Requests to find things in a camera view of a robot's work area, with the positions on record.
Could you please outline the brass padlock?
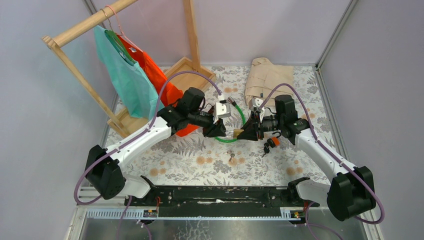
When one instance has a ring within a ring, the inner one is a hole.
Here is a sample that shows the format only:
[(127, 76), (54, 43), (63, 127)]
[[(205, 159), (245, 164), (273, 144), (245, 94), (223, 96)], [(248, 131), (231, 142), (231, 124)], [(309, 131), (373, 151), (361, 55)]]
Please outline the brass padlock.
[(244, 131), (243, 129), (226, 130), (225, 134), (226, 134), (226, 137), (231, 137), (236, 139), (243, 131)]

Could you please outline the orange black key bunch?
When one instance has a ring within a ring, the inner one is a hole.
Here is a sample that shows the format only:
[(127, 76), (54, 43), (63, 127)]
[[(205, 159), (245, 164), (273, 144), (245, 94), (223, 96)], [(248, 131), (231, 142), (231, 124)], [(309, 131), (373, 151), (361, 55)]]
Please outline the orange black key bunch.
[(281, 132), (275, 131), (272, 134), (273, 134), (273, 137), (268, 138), (266, 142), (263, 144), (263, 154), (261, 156), (262, 158), (270, 152), (270, 149), (273, 149), (280, 145), (279, 138), (281, 137)]

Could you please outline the green cable lock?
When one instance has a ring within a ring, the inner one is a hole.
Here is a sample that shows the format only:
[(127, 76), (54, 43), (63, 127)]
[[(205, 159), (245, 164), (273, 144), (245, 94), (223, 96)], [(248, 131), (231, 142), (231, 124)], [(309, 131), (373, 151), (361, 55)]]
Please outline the green cable lock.
[[(246, 118), (245, 118), (245, 115), (244, 115), (242, 109), (239, 107), (239, 105), (237, 104), (237, 102), (232, 97), (229, 96), (227, 98), (227, 100), (238, 111), (238, 113), (239, 113), (239, 115), (241, 117), (242, 124), (244, 125), (246, 123)], [(226, 143), (226, 144), (234, 143), (234, 142), (237, 141), (237, 138), (236, 137), (233, 137), (233, 139), (223, 139), (223, 138), (215, 137), (214, 139), (217, 140), (217, 141), (219, 141), (219, 142), (221, 142), (221, 143)]]

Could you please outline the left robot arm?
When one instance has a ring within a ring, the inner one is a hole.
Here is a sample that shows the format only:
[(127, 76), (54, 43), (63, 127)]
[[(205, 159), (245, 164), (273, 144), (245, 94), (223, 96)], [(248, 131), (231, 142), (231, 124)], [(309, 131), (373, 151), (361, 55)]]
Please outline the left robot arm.
[(154, 118), (130, 136), (107, 148), (93, 146), (89, 150), (83, 176), (97, 190), (100, 198), (109, 200), (125, 193), (148, 206), (155, 200), (151, 184), (143, 177), (123, 173), (135, 157), (188, 125), (202, 128), (206, 138), (226, 136), (223, 118), (231, 115), (230, 104), (220, 95), (219, 101), (209, 111), (203, 111), (204, 99), (203, 91), (190, 87), (182, 98), (160, 109)]

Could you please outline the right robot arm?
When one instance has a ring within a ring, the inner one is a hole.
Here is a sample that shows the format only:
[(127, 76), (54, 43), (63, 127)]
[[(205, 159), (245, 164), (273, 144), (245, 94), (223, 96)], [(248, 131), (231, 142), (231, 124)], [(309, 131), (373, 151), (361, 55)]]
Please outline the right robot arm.
[(287, 185), (287, 201), (293, 206), (315, 202), (328, 207), (339, 221), (374, 209), (377, 201), (371, 170), (366, 166), (355, 166), (321, 141), (310, 122), (298, 116), (295, 101), (290, 95), (278, 95), (274, 101), (276, 112), (266, 116), (262, 105), (264, 101), (260, 98), (250, 100), (250, 117), (237, 139), (259, 141), (265, 133), (279, 133), (306, 153), (330, 180), (330, 184), (319, 183), (309, 177), (293, 180)]

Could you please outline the folded beige garment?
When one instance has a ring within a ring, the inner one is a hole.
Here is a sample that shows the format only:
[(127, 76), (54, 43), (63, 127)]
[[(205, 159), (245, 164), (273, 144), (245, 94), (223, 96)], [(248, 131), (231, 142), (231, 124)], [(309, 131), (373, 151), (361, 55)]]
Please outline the folded beige garment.
[(253, 59), (245, 85), (245, 103), (248, 104), (252, 98), (265, 100), (282, 83), (294, 86), (293, 66), (273, 64), (266, 57)]

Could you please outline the teal t-shirt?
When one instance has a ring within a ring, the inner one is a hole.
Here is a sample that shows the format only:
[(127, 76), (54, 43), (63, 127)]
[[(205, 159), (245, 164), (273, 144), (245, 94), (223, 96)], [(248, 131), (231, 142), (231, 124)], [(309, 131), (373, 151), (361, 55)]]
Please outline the teal t-shirt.
[(125, 53), (113, 46), (106, 31), (101, 26), (93, 29), (99, 60), (106, 67), (111, 83), (130, 116), (151, 120), (159, 99), (155, 87), (138, 62), (129, 63)]

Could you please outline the orange garment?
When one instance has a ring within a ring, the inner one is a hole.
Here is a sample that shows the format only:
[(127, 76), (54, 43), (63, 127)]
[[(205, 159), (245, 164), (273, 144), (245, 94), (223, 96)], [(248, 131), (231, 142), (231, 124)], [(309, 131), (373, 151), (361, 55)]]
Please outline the orange garment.
[[(155, 87), (156, 92), (159, 94), (164, 83), (167, 80), (164, 72), (157, 66), (157, 64), (150, 58), (150, 56), (142, 50), (137, 49), (134, 45), (130, 44), (120, 35), (118, 38), (121, 40), (129, 55), (139, 63), (147, 78)], [(183, 92), (169, 82), (160, 97), (161, 102), (166, 107), (169, 104), (174, 105), (175, 102), (183, 96)]]

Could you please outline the pink hanger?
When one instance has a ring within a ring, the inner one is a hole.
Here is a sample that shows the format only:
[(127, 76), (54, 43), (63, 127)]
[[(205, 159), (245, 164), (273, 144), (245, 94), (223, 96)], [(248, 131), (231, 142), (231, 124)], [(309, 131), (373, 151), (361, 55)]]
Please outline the pink hanger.
[(115, 19), (116, 19), (116, 22), (117, 22), (117, 25), (118, 25), (118, 28), (119, 28), (119, 31), (120, 31), (120, 35), (129, 43), (129, 44), (131, 44), (133, 47), (135, 47), (138, 51), (140, 51), (141, 53), (143, 53), (144, 51), (141, 49), (141, 48), (139, 48), (134, 42), (132, 42), (127, 36), (126, 36), (126, 34), (125, 34), (125, 32), (124, 32), (124, 30), (123, 30), (123, 28), (122, 28), (122, 26), (121, 26), (121, 21), (120, 21), (120, 19), (119, 19), (119, 17), (118, 17), (118, 15), (117, 15), (117, 12), (112, 8), (112, 6), (111, 5), (106, 5), (105, 6), (106, 8), (109, 8), (112, 12), (113, 12), (113, 14), (114, 14), (114, 16), (115, 16)]

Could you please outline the green hanger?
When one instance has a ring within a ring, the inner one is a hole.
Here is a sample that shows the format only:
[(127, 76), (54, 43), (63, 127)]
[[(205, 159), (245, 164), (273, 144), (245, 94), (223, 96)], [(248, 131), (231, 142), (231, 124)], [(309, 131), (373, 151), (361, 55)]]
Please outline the green hanger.
[(104, 35), (109, 40), (114, 49), (119, 53), (119, 55), (125, 60), (130, 66), (134, 66), (136, 61), (130, 56), (126, 50), (122, 41), (118, 38), (118, 35), (112, 30), (105, 30)]

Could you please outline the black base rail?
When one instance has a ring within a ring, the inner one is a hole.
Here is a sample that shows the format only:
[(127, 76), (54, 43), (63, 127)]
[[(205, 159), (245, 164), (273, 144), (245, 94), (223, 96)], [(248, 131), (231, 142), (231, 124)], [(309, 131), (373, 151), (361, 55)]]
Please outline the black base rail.
[(153, 187), (145, 197), (126, 199), (131, 207), (145, 207), (149, 217), (203, 219), (283, 219), (300, 221), (309, 200), (294, 190), (275, 186)]

